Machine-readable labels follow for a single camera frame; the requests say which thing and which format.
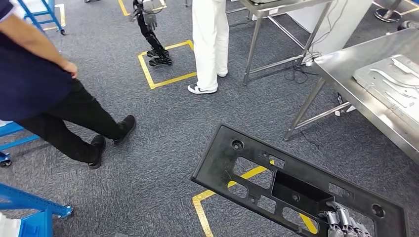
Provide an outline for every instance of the white pants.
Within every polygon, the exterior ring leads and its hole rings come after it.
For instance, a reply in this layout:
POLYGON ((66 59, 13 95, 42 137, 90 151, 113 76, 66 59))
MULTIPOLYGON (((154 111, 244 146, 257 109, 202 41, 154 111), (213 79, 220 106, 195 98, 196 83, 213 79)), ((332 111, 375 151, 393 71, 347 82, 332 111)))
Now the white pants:
POLYGON ((226 0, 194 0, 192 24, 197 86, 217 89, 217 74, 225 75, 228 58, 228 21, 226 0))

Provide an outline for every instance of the screw hole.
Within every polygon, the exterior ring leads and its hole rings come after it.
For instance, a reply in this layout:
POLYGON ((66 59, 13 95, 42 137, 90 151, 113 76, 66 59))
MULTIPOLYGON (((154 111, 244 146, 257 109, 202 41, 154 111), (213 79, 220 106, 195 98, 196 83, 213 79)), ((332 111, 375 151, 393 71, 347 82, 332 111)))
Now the screw hole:
POLYGON ((383 208, 380 205, 373 204, 372 209, 373 209, 374 215, 378 216, 379 218, 383 218, 384 217, 385 212, 384 212, 383 208))
POLYGON ((298 194, 293 194, 293 199, 294 199, 294 201, 299 202, 300 201, 300 196, 298 194))
POLYGON ((242 141, 239 141, 239 140, 233 141, 232 146, 233 146, 233 148, 235 150, 243 150, 243 147, 245 147, 245 145, 243 144, 243 142, 242 141))

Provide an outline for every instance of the hand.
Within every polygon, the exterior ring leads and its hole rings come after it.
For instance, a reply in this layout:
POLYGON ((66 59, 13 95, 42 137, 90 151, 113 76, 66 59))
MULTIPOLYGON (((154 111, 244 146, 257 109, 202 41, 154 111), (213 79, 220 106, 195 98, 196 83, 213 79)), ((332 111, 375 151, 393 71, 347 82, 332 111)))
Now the hand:
POLYGON ((75 79, 77 77, 77 66, 74 63, 67 61, 62 68, 71 73, 71 78, 75 79))
POLYGON ((157 27, 156 15, 144 13, 144 23, 147 25, 148 30, 154 31, 157 27))

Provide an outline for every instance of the stainless steel table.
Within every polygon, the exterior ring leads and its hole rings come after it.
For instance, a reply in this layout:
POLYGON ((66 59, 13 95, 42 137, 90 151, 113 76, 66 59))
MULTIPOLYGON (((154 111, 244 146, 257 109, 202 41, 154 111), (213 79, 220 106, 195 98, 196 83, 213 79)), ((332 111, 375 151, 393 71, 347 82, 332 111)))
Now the stainless steel table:
POLYGON ((257 73, 257 72, 260 72, 262 70, 272 68, 272 67, 284 64, 284 63, 294 61, 294 60, 297 60, 297 65, 300 65, 302 63, 302 60, 306 56, 306 54, 307 54, 307 52, 308 52, 308 50, 309 50, 309 48, 310 48, 310 46, 311 46, 311 44, 314 40, 314 37, 316 36, 317 31, 320 28, 320 25, 322 24, 324 18, 326 17, 326 14, 328 13, 328 10, 330 8, 330 5, 332 4, 332 1, 333 0, 277 0, 277 1, 269 2, 269 3, 258 4, 258 3, 253 3, 251 0, 240 0, 240 2, 245 7, 238 8, 238 9, 231 10, 231 11, 227 11, 227 14, 230 14, 230 13, 233 13, 233 12, 238 12, 238 11, 247 9, 250 12, 250 17, 251 17, 252 14, 255 15, 255 17, 256 17, 256 24, 255 24, 254 31, 253 31, 253 37, 251 39, 249 57, 248 57, 247 65, 246 65, 246 72, 245 72, 245 76, 243 78, 243 85, 246 85, 248 83, 250 74, 257 73), (302 9, 302 8, 305 8, 305 7, 308 7, 308 6, 314 6, 314 5, 321 4, 321 3, 326 3, 326 6, 325 6, 322 14, 320 15, 320 18, 319 18, 319 20, 316 24, 316 27, 313 30, 313 33, 310 35, 310 37, 308 38, 308 41, 305 45, 303 45, 300 41, 298 41, 297 38, 295 38, 289 31, 287 31, 287 29, 285 29, 285 27, 283 27, 275 19, 273 19, 272 17, 269 16, 269 11, 274 10, 274 9, 278 10, 277 14, 282 14, 282 13, 286 13, 286 12, 289 12, 289 11, 302 9), (253 60, 254 46, 256 45, 257 35, 259 33, 260 25, 261 25, 262 19, 264 17, 267 17, 270 21, 272 21, 272 23, 275 24, 276 27, 278 27, 288 37, 290 37, 296 44, 298 44, 298 46, 300 46, 301 49, 303 49, 303 52, 298 56, 291 57, 291 58, 288 58, 288 59, 284 59, 282 61, 279 61, 279 62, 276 62, 276 63, 271 63, 271 64, 265 65, 263 67, 251 70, 251 62, 253 60))
POLYGON ((419 64, 418 30, 402 30, 317 58, 313 67, 322 78, 318 80, 308 96, 284 139, 289 140, 295 129, 301 128, 346 106, 353 105, 411 159, 419 164, 419 128, 410 127, 403 122, 388 107, 361 87, 352 77, 358 68, 396 54, 403 54, 419 64), (325 82, 329 82, 348 102, 304 122, 300 122, 325 82))

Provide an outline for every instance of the white sneaker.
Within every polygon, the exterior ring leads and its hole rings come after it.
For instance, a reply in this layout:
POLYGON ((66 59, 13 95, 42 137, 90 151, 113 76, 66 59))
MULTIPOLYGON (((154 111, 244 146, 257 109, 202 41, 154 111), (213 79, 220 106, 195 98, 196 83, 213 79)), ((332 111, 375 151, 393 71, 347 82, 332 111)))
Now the white sneaker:
POLYGON ((189 85, 188 90, 189 92, 194 93, 194 94, 212 94, 212 93, 217 92, 217 88, 213 90, 202 90, 196 85, 196 83, 189 85))

